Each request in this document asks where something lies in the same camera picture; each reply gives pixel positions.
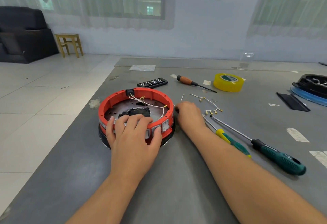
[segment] forearm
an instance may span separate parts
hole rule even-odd
[[[119,224],[136,187],[109,175],[66,224]]]
[[[208,128],[190,130],[188,136],[242,224],[326,224],[326,218],[300,195]]]

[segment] stool leg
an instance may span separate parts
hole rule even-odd
[[[58,46],[59,46],[59,50],[61,52],[61,55],[65,58],[65,53],[63,51],[63,46],[61,45],[61,41],[60,41],[60,38],[59,37],[56,37],[57,38],[57,42],[58,42]]]
[[[68,44],[65,44],[64,46],[66,47],[66,50],[67,50],[68,55],[70,55],[69,48],[68,48]]]
[[[77,43],[79,44],[81,55],[83,56],[84,53],[83,53],[83,49],[82,49],[82,45],[81,45],[81,41],[80,41],[80,36],[79,35],[77,35]]]
[[[76,57],[79,58],[80,56],[79,56],[79,52],[77,51],[75,37],[72,38],[72,42],[73,42],[74,50],[75,50],[75,53],[76,53]]]

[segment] screwdriver handle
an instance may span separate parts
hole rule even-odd
[[[189,78],[186,78],[184,76],[181,76],[181,75],[178,75],[177,76],[177,80],[183,84],[186,84],[186,85],[195,85],[195,86],[198,86],[198,83],[190,80]]]
[[[264,144],[259,139],[253,139],[251,141],[251,143],[255,150],[259,151],[264,156],[271,159],[285,172],[287,172],[291,175],[297,175],[297,176],[301,176],[301,175],[305,174],[306,167],[303,164],[301,164],[300,161],[293,158],[292,156],[290,156],[286,153],[279,152],[275,148],[272,148],[272,147]]]
[[[243,154],[251,158],[250,153],[247,151],[245,147],[243,147],[240,143],[236,142],[233,138],[231,138],[229,135],[227,135],[223,129],[216,130],[216,135],[218,135],[220,138],[222,138],[227,143],[231,144],[235,148],[237,148],[239,151],[241,151]]]

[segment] orange screwdriver handle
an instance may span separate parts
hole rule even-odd
[[[177,76],[177,80],[183,84],[186,84],[186,85],[195,85],[197,86],[198,84],[196,82],[193,82],[192,80],[190,80],[189,78],[186,78],[184,76],[181,76],[181,75],[178,75]]]

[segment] clear plastic container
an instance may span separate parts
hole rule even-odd
[[[250,52],[242,53],[240,57],[240,63],[237,69],[249,70],[253,59],[254,59],[254,53],[250,53]]]

